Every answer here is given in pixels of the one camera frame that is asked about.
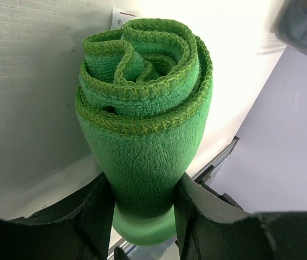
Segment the green towel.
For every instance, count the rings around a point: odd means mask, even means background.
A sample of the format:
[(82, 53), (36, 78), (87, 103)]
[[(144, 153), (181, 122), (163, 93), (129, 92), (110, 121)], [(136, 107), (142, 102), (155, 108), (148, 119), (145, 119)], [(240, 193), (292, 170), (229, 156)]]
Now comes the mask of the green towel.
[(115, 196), (113, 227), (136, 245), (176, 233), (173, 192), (200, 145), (213, 66), (185, 24), (137, 18), (83, 40), (76, 114)]

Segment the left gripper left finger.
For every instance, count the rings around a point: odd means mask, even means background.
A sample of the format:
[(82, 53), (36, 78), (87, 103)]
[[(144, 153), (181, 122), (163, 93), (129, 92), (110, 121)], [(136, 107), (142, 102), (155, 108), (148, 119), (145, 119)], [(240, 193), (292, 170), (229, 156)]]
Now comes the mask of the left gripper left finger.
[(100, 174), (28, 218), (0, 219), (0, 259), (107, 259), (114, 204)]

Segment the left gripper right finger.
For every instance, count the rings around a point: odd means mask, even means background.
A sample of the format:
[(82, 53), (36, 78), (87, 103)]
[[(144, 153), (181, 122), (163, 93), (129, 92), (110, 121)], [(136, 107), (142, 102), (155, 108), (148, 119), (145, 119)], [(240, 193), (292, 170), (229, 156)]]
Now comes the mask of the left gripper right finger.
[(307, 259), (307, 212), (251, 214), (184, 174), (174, 213), (181, 259)]

